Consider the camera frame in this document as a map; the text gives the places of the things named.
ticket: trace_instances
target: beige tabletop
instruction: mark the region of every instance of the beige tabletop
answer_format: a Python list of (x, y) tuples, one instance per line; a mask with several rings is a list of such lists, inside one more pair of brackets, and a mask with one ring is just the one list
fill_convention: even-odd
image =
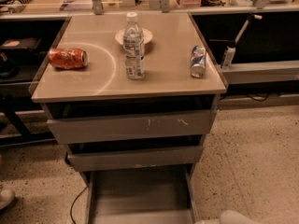
[(115, 34), (126, 24), (125, 14), (75, 16), (59, 48), (86, 50), (88, 65), (78, 70), (47, 66), (32, 99), (39, 103), (223, 93), (225, 86), (207, 57), (203, 78), (190, 76), (191, 51), (202, 42), (188, 14), (138, 13), (139, 23), (152, 32), (146, 45), (142, 80), (126, 76), (122, 46)]

